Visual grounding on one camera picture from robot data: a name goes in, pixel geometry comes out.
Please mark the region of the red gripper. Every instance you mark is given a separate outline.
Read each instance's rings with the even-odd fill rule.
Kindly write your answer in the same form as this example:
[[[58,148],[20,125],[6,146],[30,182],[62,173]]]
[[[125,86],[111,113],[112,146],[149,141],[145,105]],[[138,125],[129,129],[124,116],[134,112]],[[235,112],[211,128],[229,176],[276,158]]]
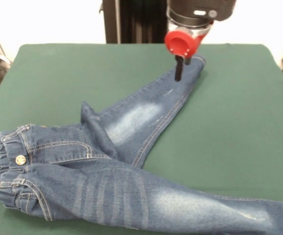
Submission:
[[[211,21],[201,26],[189,26],[169,21],[168,32],[164,38],[164,43],[167,50],[175,55],[175,81],[181,80],[183,64],[191,64],[191,57],[197,52],[197,49],[204,37],[209,33],[213,24],[214,22]]]

